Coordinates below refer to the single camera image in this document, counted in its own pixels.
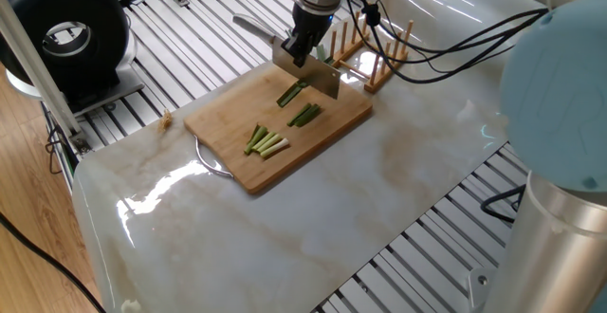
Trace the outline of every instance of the white marble surface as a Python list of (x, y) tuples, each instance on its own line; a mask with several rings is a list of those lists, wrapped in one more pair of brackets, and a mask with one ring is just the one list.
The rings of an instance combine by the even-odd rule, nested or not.
[[(414, 41), (437, 48), (537, 7), (529, 0), (385, 2), (396, 24), (415, 19)], [(372, 59), (365, 52), (350, 62), (364, 68)], [(166, 134), (153, 124), (87, 156), (73, 201), (104, 306), (309, 312), (506, 141), (498, 109), (504, 60), (441, 83), (392, 78), (372, 98), (371, 118), (258, 196), (210, 174), (182, 124), (229, 85), (175, 111)], [(423, 65), (402, 70), (435, 75)], [(361, 89), (356, 78), (343, 79)]]

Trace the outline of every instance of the cylindrical robot base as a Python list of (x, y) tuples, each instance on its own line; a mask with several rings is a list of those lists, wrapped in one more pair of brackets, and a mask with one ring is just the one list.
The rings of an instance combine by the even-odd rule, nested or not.
[(607, 195), (574, 193), (529, 174), (483, 312), (586, 312), (607, 274)]

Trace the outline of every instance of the wooden cutting board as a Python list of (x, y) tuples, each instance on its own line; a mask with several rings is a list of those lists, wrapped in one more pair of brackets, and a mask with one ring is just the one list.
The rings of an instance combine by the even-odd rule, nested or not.
[[(337, 100), (308, 86), (288, 105), (276, 103), (297, 79), (267, 63), (234, 80), (232, 89), (190, 114), (186, 128), (198, 136), (226, 165), (248, 193), (257, 193), (289, 170), (303, 164), (323, 146), (336, 141), (349, 127), (371, 114), (372, 104), (357, 90), (340, 84)], [(288, 127), (306, 103), (321, 113), (302, 128)], [(269, 159), (244, 154), (255, 125), (287, 138), (290, 147)]]

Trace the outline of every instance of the green onion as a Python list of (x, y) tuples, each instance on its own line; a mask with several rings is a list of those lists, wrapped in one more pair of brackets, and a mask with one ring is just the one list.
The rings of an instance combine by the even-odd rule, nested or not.
[(312, 106), (312, 104), (310, 104), (310, 103), (306, 104), (306, 105), (305, 105), (305, 106), (302, 108), (302, 110), (300, 110), (300, 112), (299, 112), (299, 113), (297, 113), (297, 115), (296, 115), (296, 116), (294, 116), (294, 117), (293, 117), (293, 119), (291, 119), (291, 121), (289, 121), (289, 122), (288, 122), (286, 125), (287, 125), (287, 126), (289, 126), (289, 127), (292, 127), (292, 126), (293, 126), (293, 124), (295, 124), (295, 121), (296, 121), (296, 120), (297, 120), (297, 119), (298, 119), (298, 118), (299, 118), (301, 115), (303, 115), (303, 114), (305, 113), (305, 111), (306, 111), (306, 110), (310, 109), (310, 107), (311, 107), (311, 106)]
[(274, 145), (274, 143), (280, 141), (281, 139), (282, 139), (282, 137), (279, 136), (278, 134), (274, 135), (271, 139), (269, 139), (268, 141), (266, 141), (266, 143), (264, 143), (261, 147), (259, 147), (257, 149), (257, 152), (262, 154), (266, 149), (272, 147)]
[(307, 86), (308, 86), (308, 83), (306, 81), (303, 81), (303, 80), (296, 81), (293, 85), (291, 85), (286, 90), (286, 92), (283, 94), (283, 96), (281, 96), (281, 98), (278, 99), (276, 102), (278, 103), (278, 105), (281, 108), (284, 108), (285, 105), (287, 105), (291, 100), (293, 100), (293, 98), (295, 98), (295, 96), (297, 96), (297, 94), (299, 94), (300, 91), (302, 91), (302, 89), (304, 89)]
[(294, 83), (293, 85), (291, 85), (291, 87), (286, 90), (283, 96), (281, 96), (281, 98), (276, 101), (278, 103), (278, 106), (284, 108), (285, 105), (287, 105), (291, 100), (293, 100), (295, 96), (297, 96), (297, 94), (300, 93), (300, 91), (302, 91), (302, 89), (300, 88), (298, 83)]
[(311, 108), (305, 111), (303, 115), (301, 115), (298, 119), (295, 120), (295, 125), (298, 127), (303, 127), (307, 125), (310, 121), (316, 118), (317, 115), (321, 112), (321, 107), (317, 104), (312, 105)]
[(288, 146), (288, 140), (286, 138), (283, 138), (280, 142), (278, 142), (277, 144), (273, 145), (272, 147), (266, 149), (260, 155), (262, 156), (262, 158), (267, 158), (267, 157), (271, 156), (272, 154), (274, 154), (274, 152), (280, 151), (283, 148), (285, 148), (286, 146)]
[(273, 136), (275, 136), (276, 133), (274, 132), (269, 132), (267, 133), (267, 135), (262, 138), (259, 142), (257, 142), (254, 146), (253, 146), (253, 151), (255, 152), (259, 152), (259, 147), (263, 146), (264, 143), (266, 143), (269, 139), (271, 139)]
[(259, 130), (259, 128), (261, 128), (260, 125), (256, 124), (255, 125), (255, 129), (253, 130), (253, 134), (250, 135), (250, 140), (247, 143), (250, 143), (251, 141), (253, 141), (253, 138), (255, 138), (255, 133), (257, 133), (257, 131)]
[(253, 149), (253, 146), (259, 142), (264, 135), (267, 133), (267, 128), (266, 127), (262, 127), (257, 125), (257, 127), (255, 127), (255, 130), (253, 131), (253, 136), (251, 137), (251, 139), (248, 141), (247, 144), (247, 148), (245, 149), (245, 154), (248, 156), (250, 154), (250, 151)]
[(326, 52), (324, 52), (324, 45), (319, 44), (316, 46), (316, 56), (319, 61), (324, 61), (326, 59)]

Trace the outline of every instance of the knife blade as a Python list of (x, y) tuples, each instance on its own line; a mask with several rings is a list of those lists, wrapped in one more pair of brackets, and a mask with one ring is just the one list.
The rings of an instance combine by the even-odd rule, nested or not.
[(272, 44), (272, 62), (282, 70), (300, 80), (305, 80), (310, 86), (323, 94), (337, 99), (340, 93), (340, 72), (333, 66), (321, 62), (308, 55), (302, 67), (293, 64), (293, 56), (281, 47), (283, 40), (274, 38)]
[(234, 14), (233, 22), (246, 29), (250, 33), (261, 38), (264, 42), (272, 46), (272, 62), (282, 70), (293, 75), (299, 80), (305, 80), (310, 86), (321, 91), (323, 94), (337, 99), (340, 93), (340, 72), (333, 66), (317, 60), (308, 55), (302, 67), (293, 64), (294, 58), (286, 52), (281, 44), (283, 39), (278, 37), (255, 18)]

